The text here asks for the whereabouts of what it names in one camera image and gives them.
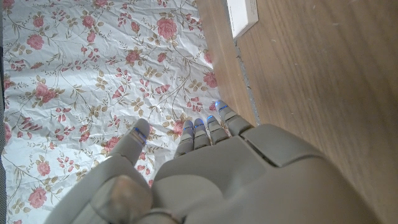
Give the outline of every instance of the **blue fingertip marking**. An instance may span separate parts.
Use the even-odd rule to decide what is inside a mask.
[[[218,112],[220,112],[222,109],[224,109],[224,108],[226,108],[226,107],[228,107],[228,105],[225,105],[225,106],[223,106],[222,108],[220,108],[220,109],[218,110]]]
[[[147,136],[145,136],[145,134],[143,134],[138,128],[134,128],[134,130],[136,130],[138,133],[142,134],[142,136],[143,136],[144,138],[147,138]]]

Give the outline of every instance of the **fingertip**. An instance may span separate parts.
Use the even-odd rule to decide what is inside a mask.
[[[195,128],[197,128],[198,126],[204,125],[204,122],[202,121],[202,119],[198,118],[195,120],[194,125]]]
[[[148,121],[146,121],[145,119],[142,118],[138,119],[134,123],[134,128],[136,129],[136,131],[140,132],[145,138],[148,137],[150,131],[150,125]]]
[[[193,123],[192,123],[192,121],[186,120],[186,121],[184,122],[183,129],[186,129],[186,128],[193,128]]]
[[[228,107],[228,105],[222,100],[216,101],[215,105],[216,105],[216,109],[217,109],[218,112],[220,112],[220,109]]]

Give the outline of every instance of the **floral tablecloth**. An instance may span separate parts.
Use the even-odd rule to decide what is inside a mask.
[[[139,118],[149,185],[186,119],[215,114],[192,0],[3,0],[7,222],[43,223]]]

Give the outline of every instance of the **wooden surface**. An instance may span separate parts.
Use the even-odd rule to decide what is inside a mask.
[[[220,32],[229,26],[225,15],[209,12],[222,4],[198,1],[208,42],[227,35]],[[261,123],[319,148],[384,223],[397,223],[398,2],[257,0],[257,7],[259,22],[238,47]],[[227,45],[212,42],[210,50],[218,44]],[[225,66],[220,63],[229,61],[217,61],[215,69]]]
[[[230,35],[231,28],[225,25],[228,17],[224,12],[224,6],[215,4],[214,7],[207,7],[208,5],[202,3],[205,2],[198,2],[198,10],[203,26],[217,30],[217,32],[204,30],[204,33],[213,65],[217,65],[214,67],[217,84],[224,87],[219,88],[221,98],[243,118],[255,124],[242,71],[236,58],[232,35]]]

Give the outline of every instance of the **pink rose print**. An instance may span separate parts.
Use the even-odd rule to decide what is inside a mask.
[[[9,78],[4,79],[4,89],[7,90],[11,86],[11,81]]]
[[[157,61],[158,61],[158,62],[163,62],[165,59],[166,59],[166,53],[160,53],[160,54],[157,56]]]
[[[35,63],[30,69],[36,69],[36,68],[41,67],[42,65],[43,65],[42,62],[37,62],[37,63]]]
[[[65,113],[69,112],[70,110],[71,108],[64,108],[63,110],[61,110],[61,108],[57,108],[55,110],[56,112],[61,113],[62,111],[62,114],[58,115],[58,122],[66,121],[67,117],[65,116]]]
[[[175,25],[174,21],[171,18],[161,18],[157,21],[156,24],[159,26],[157,28],[159,35],[163,36],[163,38],[165,39],[171,38],[177,31],[177,25]]]
[[[29,37],[29,39],[27,39],[26,43],[29,44],[33,49],[40,50],[43,47],[44,40],[42,36],[33,34]]]
[[[8,124],[4,123],[4,129],[6,130],[6,142],[11,138],[11,130]]]
[[[134,63],[136,60],[139,60],[139,54],[135,51],[130,52],[126,57],[126,61],[129,63]]]
[[[80,129],[79,132],[83,133],[87,130],[87,125],[83,125]]]
[[[116,90],[114,92],[113,96],[112,96],[112,99],[115,99],[115,98],[120,97],[120,96],[122,96],[122,94],[119,92],[119,90]]]
[[[14,0],[3,0],[2,8],[3,9],[11,9],[13,4],[14,4]]]
[[[211,63],[211,57],[210,57],[210,53],[209,52],[205,53],[205,61],[207,63]]]
[[[173,132],[174,134],[178,134],[179,136],[181,136],[182,134],[182,127],[183,127],[184,123],[180,120],[177,120],[174,124],[174,128],[173,128]]]
[[[199,106],[192,106],[192,110],[193,110],[193,111],[200,112],[200,111],[201,111],[201,107],[199,107]]]
[[[47,200],[45,193],[46,191],[43,188],[37,187],[29,196],[28,201],[30,202],[30,205],[34,208],[40,208],[43,206],[44,202]]]
[[[138,165],[137,166],[137,170],[138,171],[142,171],[142,170],[144,170],[145,169],[145,167],[143,166],[143,165]]]
[[[210,111],[216,111],[216,102],[212,102],[212,104],[209,106]]]
[[[41,82],[37,83],[36,86],[36,97],[45,96],[49,92],[47,86]]]
[[[206,84],[212,88],[217,87],[216,76],[214,75],[213,72],[206,72],[205,76],[203,77],[203,81],[206,82]]]
[[[90,132],[89,131],[86,131],[84,134],[82,134],[81,136],[80,136],[80,142],[85,142],[85,141],[87,141],[87,139],[88,139],[88,137],[90,136]]]
[[[92,42],[94,42],[94,39],[95,39],[95,33],[94,33],[93,31],[91,31],[91,32],[88,34],[88,36],[87,36],[87,41],[88,41],[89,43],[92,43]]]
[[[42,16],[40,16],[40,17],[38,17],[38,18],[36,18],[36,19],[34,19],[33,20],[33,25],[35,26],[35,27],[42,27],[43,26],[43,24],[44,24],[44,22],[43,22],[43,17]]]
[[[108,0],[95,0],[95,4],[99,7],[104,7],[105,5],[107,5]]]
[[[131,29],[134,31],[136,34],[138,34],[139,31],[139,25],[136,22],[131,22]]]
[[[53,90],[49,90],[47,94],[43,97],[43,103],[48,103],[52,98],[55,97],[55,92]]]
[[[60,134],[56,135],[55,137],[56,137],[59,141],[62,141],[62,140],[64,139],[64,136],[63,136],[63,135],[60,135]]]
[[[85,47],[81,47],[81,49],[80,49],[80,50],[83,52],[83,55],[84,55],[84,54],[86,54],[87,48],[85,48]]]
[[[142,153],[139,155],[139,159],[145,160],[145,153],[144,153],[144,152],[142,152]]]
[[[50,142],[49,148],[54,150],[55,149],[54,146],[55,146],[54,143]]]
[[[94,25],[94,18],[92,16],[85,16],[83,18],[83,25],[87,28],[91,28]]]
[[[113,147],[118,143],[118,141],[119,141],[119,138],[118,138],[118,137],[112,137],[110,140],[108,140],[108,141],[106,142],[105,150],[106,150],[107,152],[112,151]]]
[[[167,90],[169,90],[169,87],[170,87],[169,84],[167,84],[167,85],[162,85],[162,86],[160,87],[160,89],[162,89],[162,92],[165,93],[165,92],[167,92]]]
[[[49,162],[41,162],[37,165],[37,171],[39,172],[40,175],[45,176],[50,173],[50,166]]]

